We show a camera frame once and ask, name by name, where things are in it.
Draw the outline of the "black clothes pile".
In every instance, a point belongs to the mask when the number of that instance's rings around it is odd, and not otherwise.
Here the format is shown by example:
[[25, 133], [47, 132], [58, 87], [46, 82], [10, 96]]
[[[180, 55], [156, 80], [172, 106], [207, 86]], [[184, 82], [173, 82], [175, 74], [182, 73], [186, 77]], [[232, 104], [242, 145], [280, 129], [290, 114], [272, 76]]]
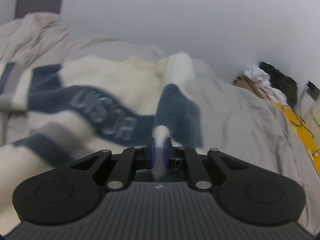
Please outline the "black clothes pile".
[[296, 81], [268, 63], [259, 62], [259, 68], [270, 76], [271, 86], [280, 90], [287, 97], [288, 105], [292, 108], [295, 107], [298, 101]]

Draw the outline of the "white navy fleece sweater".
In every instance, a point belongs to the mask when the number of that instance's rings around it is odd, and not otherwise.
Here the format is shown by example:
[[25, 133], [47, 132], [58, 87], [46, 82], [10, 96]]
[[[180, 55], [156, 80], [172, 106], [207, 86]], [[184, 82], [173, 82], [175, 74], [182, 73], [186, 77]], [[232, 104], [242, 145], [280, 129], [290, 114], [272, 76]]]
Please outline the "white navy fleece sweater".
[[133, 56], [95, 56], [24, 69], [1, 64], [1, 111], [24, 113], [27, 134], [1, 147], [1, 158], [27, 178], [102, 149], [121, 151], [155, 140], [156, 170], [164, 142], [203, 150], [201, 112], [188, 95], [195, 73], [178, 53], [151, 64]]

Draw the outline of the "yellow cloth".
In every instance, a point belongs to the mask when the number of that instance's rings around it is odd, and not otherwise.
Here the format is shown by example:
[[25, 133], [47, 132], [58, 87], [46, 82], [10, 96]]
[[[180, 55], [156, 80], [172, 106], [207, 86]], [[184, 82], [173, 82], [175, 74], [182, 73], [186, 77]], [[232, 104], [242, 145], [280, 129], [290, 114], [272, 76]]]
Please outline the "yellow cloth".
[[283, 106], [276, 102], [274, 104], [285, 114], [290, 126], [306, 148], [313, 166], [319, 174], [319, 146], [316, 144], [313, 133], [307, 128], [305, 121], [290, 106]]

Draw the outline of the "white clothes pile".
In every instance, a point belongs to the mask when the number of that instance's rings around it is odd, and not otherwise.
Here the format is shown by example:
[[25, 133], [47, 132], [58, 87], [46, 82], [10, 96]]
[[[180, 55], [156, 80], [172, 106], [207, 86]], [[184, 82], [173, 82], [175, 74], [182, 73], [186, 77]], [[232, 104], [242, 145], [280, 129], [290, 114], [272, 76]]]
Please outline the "white clothes pile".
[[260, 69], [256, 64], [247, 67], [242, 74], [254, 83], [263, 98], [287, 106], [287, 97], [285, 94], [272, 87], [270, 75]]

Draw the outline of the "cardboard box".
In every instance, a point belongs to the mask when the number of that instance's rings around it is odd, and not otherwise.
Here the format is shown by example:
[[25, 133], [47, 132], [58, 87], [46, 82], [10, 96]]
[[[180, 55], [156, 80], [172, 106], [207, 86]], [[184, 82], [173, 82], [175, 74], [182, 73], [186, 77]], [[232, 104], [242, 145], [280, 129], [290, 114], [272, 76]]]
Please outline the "cardboard box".
[[249, 90], [253, 94], [255, 94], [257, 97], [264, 99], [264, 100], [270, 100], [265, 94], [263, 94], [256, 84], [247, 76], [239, 75], [236, 77], [236, 79], [233, 81], [233, 85], [236, 87], [244, 88], [246, 90]]

